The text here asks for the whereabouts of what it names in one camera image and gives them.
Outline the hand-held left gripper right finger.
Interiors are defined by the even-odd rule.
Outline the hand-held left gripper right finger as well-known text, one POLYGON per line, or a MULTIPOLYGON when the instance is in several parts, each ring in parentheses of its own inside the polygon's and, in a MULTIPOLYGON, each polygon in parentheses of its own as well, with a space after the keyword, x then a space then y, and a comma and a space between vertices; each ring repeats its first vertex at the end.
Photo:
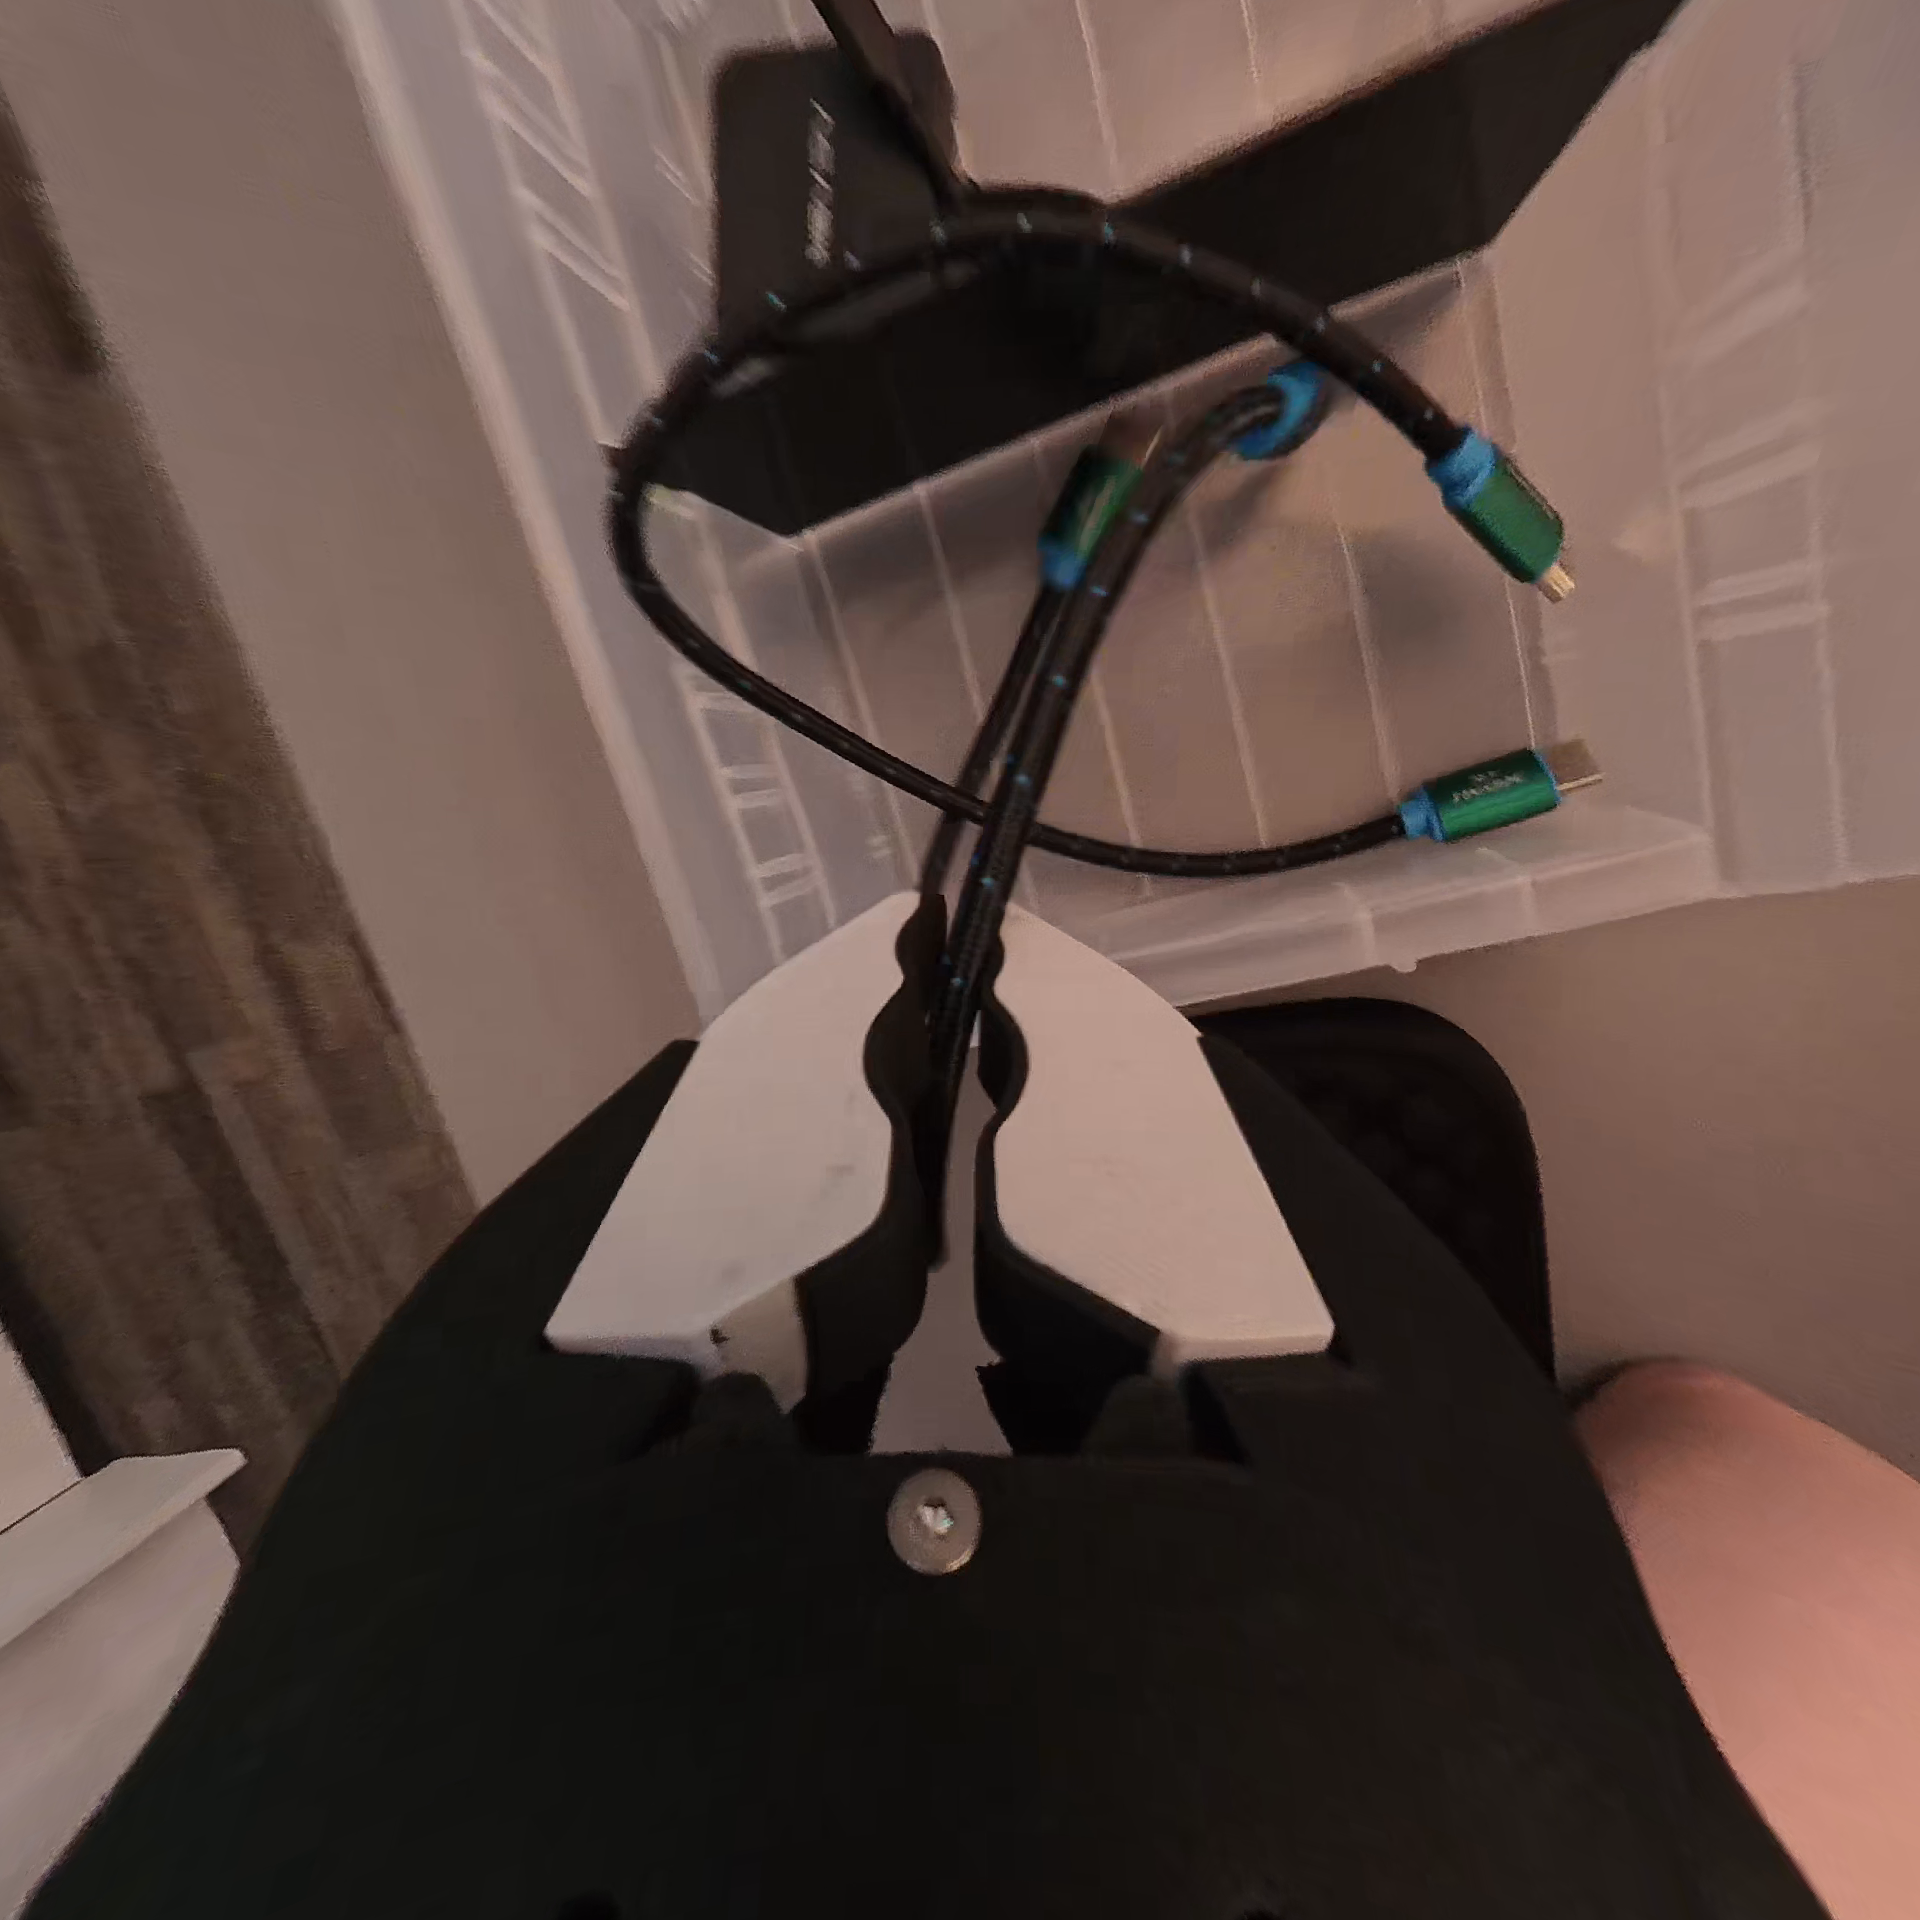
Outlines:
POLYGON ((1013 1450, 1077 1450, 1126 1381, 1331 1350, 1331 1310, 1200 1030, 1140 977, 1009 916, 977 1075, 979 1387, 1013 1450))

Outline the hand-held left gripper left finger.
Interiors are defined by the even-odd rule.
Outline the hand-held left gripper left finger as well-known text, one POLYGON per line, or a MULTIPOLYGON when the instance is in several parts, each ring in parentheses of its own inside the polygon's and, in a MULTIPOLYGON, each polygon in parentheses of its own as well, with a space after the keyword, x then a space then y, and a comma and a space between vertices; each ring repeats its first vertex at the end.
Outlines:
POLYGON ((807 1450, 874 1450, 945 1256, 945 940, 945 896, 898 891, 705 1027, 547 1317, 558 1356, 748 1376, 807 1450))

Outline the clear plastic bin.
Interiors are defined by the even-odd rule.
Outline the clear plastic bin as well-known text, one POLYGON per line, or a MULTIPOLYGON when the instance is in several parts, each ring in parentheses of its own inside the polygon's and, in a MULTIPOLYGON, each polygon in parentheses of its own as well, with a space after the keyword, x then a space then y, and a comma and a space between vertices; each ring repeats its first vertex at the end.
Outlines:
MULTIPOLYGON (((705 1016, 916 875, 930 813, 682 663, 605 468, 721 294, 721 118, 781 55, 827 261, 810 2, 333 2, 635 850, 705 1016)), ((1918 2, 884 2, 982 182, 1111 200, 1331 303, 1566 522, 1508 581, 1340 395, 1143 557, 1049 815, 1299 841, 1579 736, 1600 784, 1456 852, 1157 881, 1029 856, 1021 904, 1185 1001, 1669 904, 1918 875, 1918 2)))

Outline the black port device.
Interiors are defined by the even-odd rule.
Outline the black port device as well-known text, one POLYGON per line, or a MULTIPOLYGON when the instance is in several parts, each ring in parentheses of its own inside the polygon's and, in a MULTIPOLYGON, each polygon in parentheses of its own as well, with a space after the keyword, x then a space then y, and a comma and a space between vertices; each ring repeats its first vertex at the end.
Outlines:
MULTIPOLYGON (((1546 2, 1119 210, 1313 303, 1370 297, 1487 248, 1674 9, 1546 2)), ((728 55, 708 107, 721 328, 815 281, 833 241, 898 243, 938 213, 898 120, 827 42, 728 55)), ((662 486, 796 536, 1253 335, 1126 269, 963 263, 869 290, 736 374, 662 486)))

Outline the person's right forearm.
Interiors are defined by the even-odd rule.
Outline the person's right forearm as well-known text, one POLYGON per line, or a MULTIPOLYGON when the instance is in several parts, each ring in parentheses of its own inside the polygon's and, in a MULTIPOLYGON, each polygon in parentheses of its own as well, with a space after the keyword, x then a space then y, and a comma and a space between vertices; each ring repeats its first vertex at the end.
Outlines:
POLYGON ((1578 1409, 1653 1617, 1831 1916, 1918 1916, 1918 1478, 1694 1360, 1578 1409))

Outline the dark table mat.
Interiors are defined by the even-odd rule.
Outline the dark table mat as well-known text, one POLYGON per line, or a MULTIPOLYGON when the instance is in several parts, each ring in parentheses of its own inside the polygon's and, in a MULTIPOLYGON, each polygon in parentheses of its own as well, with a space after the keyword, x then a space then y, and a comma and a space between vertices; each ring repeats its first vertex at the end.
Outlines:
POLYGON ((1200 1016, 1288 1090, 1454 1253, 1544 1370, 1553 1360, 1533 1137, 1503 1063, 1396 999, 1292 999, 1200 1016))

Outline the white panel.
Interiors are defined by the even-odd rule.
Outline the white panel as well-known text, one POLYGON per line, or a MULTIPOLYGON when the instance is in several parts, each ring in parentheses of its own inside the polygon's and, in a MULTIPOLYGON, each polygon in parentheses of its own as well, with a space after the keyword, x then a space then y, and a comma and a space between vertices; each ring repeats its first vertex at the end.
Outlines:
POLYGON ((235 1450, 125 1457, 4 1530, 4 1916, 130 1768, 202 1655, 239 1556, 235 1450))

